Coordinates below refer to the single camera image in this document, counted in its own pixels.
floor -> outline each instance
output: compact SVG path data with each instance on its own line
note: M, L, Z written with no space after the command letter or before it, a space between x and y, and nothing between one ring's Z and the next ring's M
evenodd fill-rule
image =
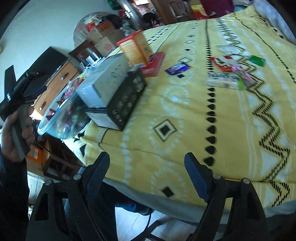
M149 216L131 213L119 207L115 208L115 213L119 241L130 241L140 234L146 227L149 218ZM195 226L170 218L158 211L152 213L150 224L159 219L164 221L164 224L157 227L152 234L165 241L185 241L189 234L196 229Z

black cable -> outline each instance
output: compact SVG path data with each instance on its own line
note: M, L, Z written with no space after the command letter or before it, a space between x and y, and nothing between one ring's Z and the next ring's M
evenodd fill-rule
M147 223L147 225L146 225L146 228L144 229L144 231L143 231L143 232L145 232L145 231L147 230L147 228L149 227L149 224L150 224L150 221L151 221L151 215L152 215L152 213L151 213L151 214L149 214L148 223Z
M35 142L36 144L38 144L42 149L48 151L50 154L52 154L52 155L58 157L56 154L54 154L54 153L52 153L50 150L46 149L44 146L42 146L41 144L39 144L37 141L34 140L34 142ZM84 167L84 166L82 166L82 165L79 165L79 164L77 164L77 163L73 163L73 162L71 162L71 164L77 165L77 166L79 166L79 167Z

dark jacket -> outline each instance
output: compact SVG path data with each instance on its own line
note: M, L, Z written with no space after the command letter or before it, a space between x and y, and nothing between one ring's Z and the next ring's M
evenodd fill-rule
M27 163L12 163L0 151L0 240L23 241L28 226Z

bed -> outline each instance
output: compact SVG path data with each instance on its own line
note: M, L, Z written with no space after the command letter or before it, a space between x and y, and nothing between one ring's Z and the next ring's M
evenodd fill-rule
M267 217L296 209L296 47L283 40L253 6L217 19L176 23L144 32L166 56L123 131L90 122L65 144L85 164L110 155L104 181L169 216L198 222L206 203L184 168L192 152L201 164L230 180L248 177ZM233 56L252 76L247 91L207 86L216 45L235 45ZM248 61L266 60L264 67ZM177 76L164 70L184 61ZM227 222L227 199L221 223Z

leg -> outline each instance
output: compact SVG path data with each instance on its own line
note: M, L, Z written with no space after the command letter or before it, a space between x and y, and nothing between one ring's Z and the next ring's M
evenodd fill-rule
M91 200L87 200L87 209L94 223L99 227L105 239L118 241L116 231L115 207L122 207L127 211L146 214L149 208L123 195L114 187L102 183L99 192ZM65 212L70 229L77 240L79 234L74 223L71 221L73 215L69 202L66 202Z
M147 206L130 199L116 188L104 183L103 189L108 194L109 202L112 202L115 207L122 207L133 213L147 214L149 212Z

